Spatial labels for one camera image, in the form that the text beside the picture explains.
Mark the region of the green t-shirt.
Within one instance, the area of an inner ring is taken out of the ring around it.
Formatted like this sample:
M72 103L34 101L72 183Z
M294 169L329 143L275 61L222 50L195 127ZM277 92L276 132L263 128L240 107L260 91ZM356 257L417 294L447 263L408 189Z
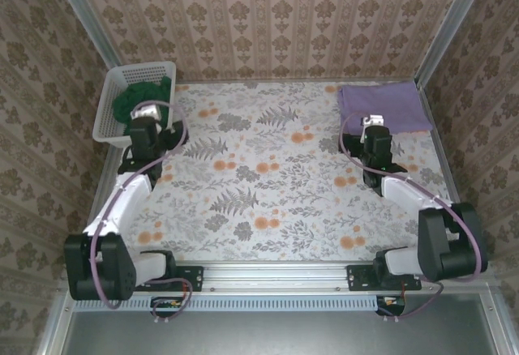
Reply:
M160 83L138 82L127 87L112 102L114 119L124 125L131 121L131 111L144 101L166 101L170 100L172 80L164 76Z

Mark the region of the purple t-shirt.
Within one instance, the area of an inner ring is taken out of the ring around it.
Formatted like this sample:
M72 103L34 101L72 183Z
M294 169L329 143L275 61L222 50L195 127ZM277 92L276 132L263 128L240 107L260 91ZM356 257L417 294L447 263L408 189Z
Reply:
M423 112L413 81L361 86L343 85L337 91L341 123L351 116L345 131L362 133L361 118L370 114L382 115L391 134L409 130L431 130Z

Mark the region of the white plastic basket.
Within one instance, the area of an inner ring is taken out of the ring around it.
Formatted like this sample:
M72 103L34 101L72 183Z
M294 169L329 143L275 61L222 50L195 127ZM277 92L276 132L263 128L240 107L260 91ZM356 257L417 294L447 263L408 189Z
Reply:
M173 103L176 80L176 66L173 62L146 62L110 69L102 87L92 137L98 143L108 143L116 148L129 146L131 139L125 134L127 125L118 122L114 116L114 100L135 83L160 85L165 77L171 80L166 93L167 101Z

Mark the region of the floral table cover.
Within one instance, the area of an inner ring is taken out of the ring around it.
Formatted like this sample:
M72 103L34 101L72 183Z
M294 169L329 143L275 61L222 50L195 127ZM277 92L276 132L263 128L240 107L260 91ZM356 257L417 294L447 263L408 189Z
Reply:
M179 85L190 138L124 233L190 261L370 260L413 246L413 214L338 150L336 83Z

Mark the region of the black electronics box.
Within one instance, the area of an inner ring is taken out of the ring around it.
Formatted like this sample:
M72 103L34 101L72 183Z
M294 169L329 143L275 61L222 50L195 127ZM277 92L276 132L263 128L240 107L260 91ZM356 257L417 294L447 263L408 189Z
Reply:
M382 317L400 316L405 310L405 298L403 296L377 296L376 313Z
M153 297L150 301L151 313L159 319L170 319L184 304L185 297Z

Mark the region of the grey metal panel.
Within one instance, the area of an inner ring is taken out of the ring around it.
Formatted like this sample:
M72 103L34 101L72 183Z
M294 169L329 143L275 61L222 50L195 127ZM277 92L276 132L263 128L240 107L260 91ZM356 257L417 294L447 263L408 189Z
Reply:
M412 319L367 312L79 313L63 355L497 355L471 305L438 306Z

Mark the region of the aluminium side rail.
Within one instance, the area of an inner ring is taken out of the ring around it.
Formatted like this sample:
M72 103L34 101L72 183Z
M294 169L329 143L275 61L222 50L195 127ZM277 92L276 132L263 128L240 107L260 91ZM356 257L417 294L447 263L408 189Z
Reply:
M420 104L422 106L423 112L427 117L427 120L431 124L430 136L432 143L434 145L435 150L435 158L437 159L437 163L439 164L441 171L436 173L434 170L430 171L429 169L424 169L420 172L421 180L425 182L424 189L427 190L427 194L430 196L439 196L440 199L447 202L447 199L450 199L453 203L460 203L460 197L457 192L456 183L453 179L453 174L448 164L448 159L441 142L439 131L436 127L433 114L431 108L428 104L427 97L425 92L421 87L419 87L416 83L413 85L417 88L418 98L420 100ZM441 175L443 186L442 189L432 189L432 183L435 180L433 176ZM453 222L457 223L457 226L461 229L460 233L464 233L465 236L460 236L460 239L464 238L470 244L472 250L474 251L476 261L478 262L482 255L480 254L480 247L478 243L480 242L480 236L478 235L478 229L475 228L470 220L473 219L469 217L468 219L463 219L464 214L461 211L461 207L455 209L452 207L452 210L457 214L453 217Z
M92 137L95 141L109 145L109 151L103 166L101 179L97 187L97 192L92 205L91 213L86 226L86 234L92 237L105 205L112 195L116 180L117 164L121 160L122 150L131 144L129 135L123 135L126 125L118 122L114 118L113 101L127 89L126 83L108 82L101 92L101 98L97 108L97 115L92 130Z

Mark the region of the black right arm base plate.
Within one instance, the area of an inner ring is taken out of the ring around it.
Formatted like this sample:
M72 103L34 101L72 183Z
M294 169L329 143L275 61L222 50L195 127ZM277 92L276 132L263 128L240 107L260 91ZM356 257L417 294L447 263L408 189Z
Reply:
M420 279L412 275L393 275L373 265L349 265L346 267L349 290L360 291L418 291Z

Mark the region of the aluminium frame post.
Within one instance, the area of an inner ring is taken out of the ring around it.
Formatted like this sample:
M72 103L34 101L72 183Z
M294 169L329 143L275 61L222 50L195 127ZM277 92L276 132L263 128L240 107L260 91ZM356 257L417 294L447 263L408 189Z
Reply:
M122 65L115 42L110 39L93 0L68 0L77 18L110 71Z
M414 77L414 82L419 88L427 85L473 3L474 0L453 0Z

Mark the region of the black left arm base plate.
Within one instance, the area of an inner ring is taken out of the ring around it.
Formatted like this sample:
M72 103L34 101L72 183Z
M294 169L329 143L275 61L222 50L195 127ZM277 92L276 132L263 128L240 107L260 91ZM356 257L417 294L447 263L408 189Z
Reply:
M193 291L199 293L202 291L204 282L204 268L202 266L177 266L173 274L166 277L169 278L183 278L191 283ZM161 286L165 291L181 292L187 291L189 288L187 284L182 282L169 282Z

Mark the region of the aluminium mounting rail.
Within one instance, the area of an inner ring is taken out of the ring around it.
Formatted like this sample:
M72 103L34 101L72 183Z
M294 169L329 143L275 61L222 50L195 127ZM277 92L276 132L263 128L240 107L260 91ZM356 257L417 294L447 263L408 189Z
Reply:
M245 262L245 263L180 263L160 254L138 257L133 263L110 264L97 269L98 280L105 296L113 301L126 301L133 296L150 293L156 296L177 297L193 292L191 283L183 278L166 277L177 266L202 266L204 282L199 293L315 293L352 292L349 290L346 267L373 265L368 262ZM165 291L161 286L169 282L187 284L188 290Z

